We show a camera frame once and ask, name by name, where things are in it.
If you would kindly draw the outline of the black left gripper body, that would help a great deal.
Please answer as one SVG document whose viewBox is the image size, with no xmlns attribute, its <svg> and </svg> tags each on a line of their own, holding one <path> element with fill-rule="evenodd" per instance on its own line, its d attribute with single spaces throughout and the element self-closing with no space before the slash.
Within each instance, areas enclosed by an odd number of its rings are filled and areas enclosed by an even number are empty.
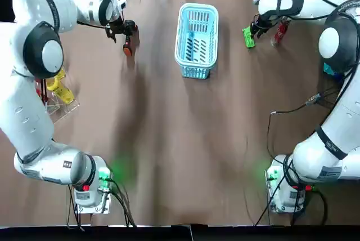
<svg viewBox="0 0 360 241">
<path fill-rule="evenodd" d="M 124 20 L 122 17 L 118 17 L 116 20 L 111 21 L 106 24 L 106 26 L 111 26 L 112 30 L 115 34 L 123 34 L 124 33 Z"/>
</svg>

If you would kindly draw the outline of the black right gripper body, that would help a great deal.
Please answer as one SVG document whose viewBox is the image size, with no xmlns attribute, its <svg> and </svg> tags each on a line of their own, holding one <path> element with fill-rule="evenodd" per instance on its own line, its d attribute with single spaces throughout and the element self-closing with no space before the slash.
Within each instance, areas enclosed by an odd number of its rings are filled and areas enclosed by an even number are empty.
<svg viewBox="0 0 360 241">
<path fill-rule="evenodd" d="M 272 27 L 272 22 L 270 20 L 263 20 L 259 15 L 255 15 L 253 25 L 258 29 L 269 29 Z"/>
</svg>

